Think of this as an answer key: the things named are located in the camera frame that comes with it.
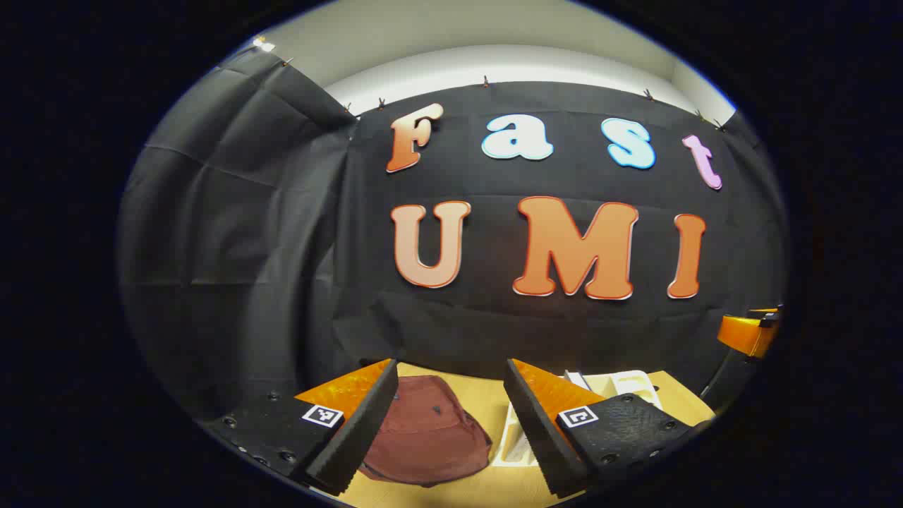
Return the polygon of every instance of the pink letter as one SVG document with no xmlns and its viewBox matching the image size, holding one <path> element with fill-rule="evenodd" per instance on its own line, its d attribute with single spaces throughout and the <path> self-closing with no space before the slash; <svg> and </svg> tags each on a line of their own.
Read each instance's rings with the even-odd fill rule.
<svg viewBox="0 0 903 508">
<path fill-rule="evenodd" d="M 703 177 L 705 184 L 714 190 L 721 189 L 721 177 L 712 170 L 709 159 L 712 158 L 712 152 L 700 143 L 699 138 L 693 135 L 684 138 L 684 146 L 690 149 L 693 154 L 693 160 L 696 161 L 696 167 L 699 174 Z"/>
</svg>

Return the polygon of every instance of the wooden table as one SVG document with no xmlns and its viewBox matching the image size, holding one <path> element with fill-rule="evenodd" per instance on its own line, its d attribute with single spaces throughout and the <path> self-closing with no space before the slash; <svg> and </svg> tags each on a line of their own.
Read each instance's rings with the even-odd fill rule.
<svg viewBox="0 0 903 508">
<path fill-rule="evenodd" d="M 502 381 L 472 378 L 438 372 L 407 363 L 398 364 L 399 376 L 437 375 L 455 392 L 458 401 L 492 438 L 489 461 L 495 456 L 507 415 L 508 398 Z M 698 397 L 667 372 L 652 372 L 649 379 L 659 388 L 658 398 L 666 413 L 687 425 L 714 418 L 714 413 Z M 485 506 L 518 506 L 540 508 L 560 503 L 549 494 L 543 474 L 534 467 L 489 466 L 461 480 L 431 488 L 419 485 L 393 484 L 371 480 L 359 471 L 339 501 L 360 508 L 476 508 Z"/>
</svg>

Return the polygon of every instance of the black fabric backdrop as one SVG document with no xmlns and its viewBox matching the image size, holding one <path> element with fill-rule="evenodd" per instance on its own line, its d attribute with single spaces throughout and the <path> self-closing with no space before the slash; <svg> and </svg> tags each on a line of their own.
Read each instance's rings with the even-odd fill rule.
<svg viewBox="0 0 903 508">
<path fill-rule="evenodd" d="M 445 112 L 420 163 L 387 174 L 389 124 L 434 102 Z M 543 120 L 551 156 L 481 152 L 487 122 L 513 113 Z M 655 165 L 617 165 L 606 118 L 642 124 Z M 691 134 L 712 151 L 718 192 L 681 143 Z M 784 290 L 786 218 L 749 134 L 627 92 L 548 82 L 441 90 L 356 121 L 274 55 L 240 52 L 186 93 L 135 164 L 120 221 L 128 318 L 195 418 L 250 391 L 302 390 L 386 357 L 496 379 L 508 357 L 552 372 L 666 370 L 698 393 L 728 352 L 715 339 L 721 316 L 772 306 Z M 562 198 L 581 233 L 604 202 L 637 207 L 633 296 L 515 294 L 526 255 L 517 203 L 530 195 Z M 389 213 L 429 211 L 420 233 L 429 265 L 439 248 L 432 208 L 449 200 L 472 205 L 460 273 L 447 287 L 415 287 L 397 273 Z M 677 213 L 706 222 L 700 292 L 686 300 L 666 294 Z"/>
</svg>

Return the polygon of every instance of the white plastic tray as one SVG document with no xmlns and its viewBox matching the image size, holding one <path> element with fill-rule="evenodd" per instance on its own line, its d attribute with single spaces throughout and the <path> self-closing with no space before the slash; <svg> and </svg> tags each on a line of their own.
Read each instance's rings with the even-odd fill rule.
<svg viewBox="0 0 903 508">
<path fill-rule="evenodd" d="M 643 371 L 584 375 L 583 378 L 590 385 L 590 390 L 606 399 L 623 393 L 633 393 L 646 402 L 662 409 L 662 403 L 658 399 L 656 389 L 652 385 L 649 376 Z M 507 418 L 505 418 L 505 430 L 502 431 L 502 439 L 499 442 L 498 451 L 495 458 L 492 459 L 491 465 L 500 467 L 539 466 L 510 402 L 508 403 Z"/>
</svg>

